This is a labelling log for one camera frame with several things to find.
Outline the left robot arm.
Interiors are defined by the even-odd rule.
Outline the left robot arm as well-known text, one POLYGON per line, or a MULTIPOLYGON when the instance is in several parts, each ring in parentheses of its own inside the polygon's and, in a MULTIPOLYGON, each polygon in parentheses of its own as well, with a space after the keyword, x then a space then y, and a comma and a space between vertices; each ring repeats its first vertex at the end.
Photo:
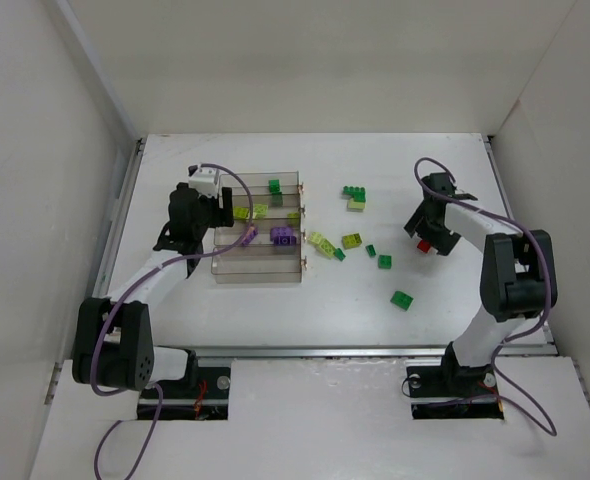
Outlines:
POLYGON ((161 381, 189 382, 194 375, 192 351, 155 344, 152 314, 211 256, 203 248, 208 230, 234 225, 232 189, 224 187, 209 197, 180 183, 169 196, 168 215, 149 259, 136 274, 79 307, 73 377, 98 395, 142 391, 161 381))

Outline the purple arch lego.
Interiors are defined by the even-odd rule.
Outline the purple arch lego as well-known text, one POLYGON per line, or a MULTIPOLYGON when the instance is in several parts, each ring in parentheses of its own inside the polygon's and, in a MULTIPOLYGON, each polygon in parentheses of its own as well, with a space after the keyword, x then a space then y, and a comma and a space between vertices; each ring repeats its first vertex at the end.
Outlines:
POLYGON ((270 230, 270 241, 275 246, 292 246, 297 244, 297 237, 290 226, 273 227, 270 230))

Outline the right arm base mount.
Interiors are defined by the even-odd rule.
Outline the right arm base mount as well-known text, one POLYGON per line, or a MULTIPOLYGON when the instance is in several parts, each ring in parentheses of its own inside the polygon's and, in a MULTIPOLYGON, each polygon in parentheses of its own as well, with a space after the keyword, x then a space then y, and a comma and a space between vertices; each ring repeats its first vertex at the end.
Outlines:
POLYGON ((414 420, 503 420, 493 370, 487 366, 447 373, 441 365, 406 366, 414 420))

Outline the red lego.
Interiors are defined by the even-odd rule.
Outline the red lego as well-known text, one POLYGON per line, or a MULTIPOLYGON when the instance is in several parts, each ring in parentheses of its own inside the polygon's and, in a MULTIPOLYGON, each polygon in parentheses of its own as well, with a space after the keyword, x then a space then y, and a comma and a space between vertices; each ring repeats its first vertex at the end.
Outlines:
POLYGON ((417 249, 423 253, 428 253, 431 250, 431 245, 429 242, 421 240, 417 245, 417 249))

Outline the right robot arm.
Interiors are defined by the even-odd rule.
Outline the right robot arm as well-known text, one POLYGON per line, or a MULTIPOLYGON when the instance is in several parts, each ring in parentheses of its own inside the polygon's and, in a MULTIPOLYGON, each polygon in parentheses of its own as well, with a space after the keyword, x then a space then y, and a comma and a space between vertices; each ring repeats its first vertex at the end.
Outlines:
POLYGON ((485 395, 485 380, 498 378, 502 345, 522 337, 529 319, 545 319, 558 290, 553 243, 548 232, 475 207, 475 197, 459 194, 449 173, 420 178, 423 200, 405 226, 441 256, 466 240, 482 255, 481 305, 464 332, 451 341, 439 364, 407 370, 414 398, 485 395))

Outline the green lego small block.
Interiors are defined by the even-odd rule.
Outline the green lego small block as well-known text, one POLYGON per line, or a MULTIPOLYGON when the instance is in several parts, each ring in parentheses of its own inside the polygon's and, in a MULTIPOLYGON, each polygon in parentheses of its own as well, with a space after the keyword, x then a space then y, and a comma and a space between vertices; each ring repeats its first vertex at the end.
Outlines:
POLYGON ((271 194, 279 194, 281 192, 281 185, 278 179, 271 179, 268 182, 269 192, 271 194))

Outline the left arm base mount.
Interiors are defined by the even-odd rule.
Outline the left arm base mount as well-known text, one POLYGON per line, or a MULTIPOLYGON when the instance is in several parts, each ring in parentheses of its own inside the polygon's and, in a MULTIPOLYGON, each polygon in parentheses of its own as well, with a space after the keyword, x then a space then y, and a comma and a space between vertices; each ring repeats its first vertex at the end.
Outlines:
POLYGON ((161 421, 225 421, 229 414, 231 368, 200 366, 189 380, 162 381, 161 421))

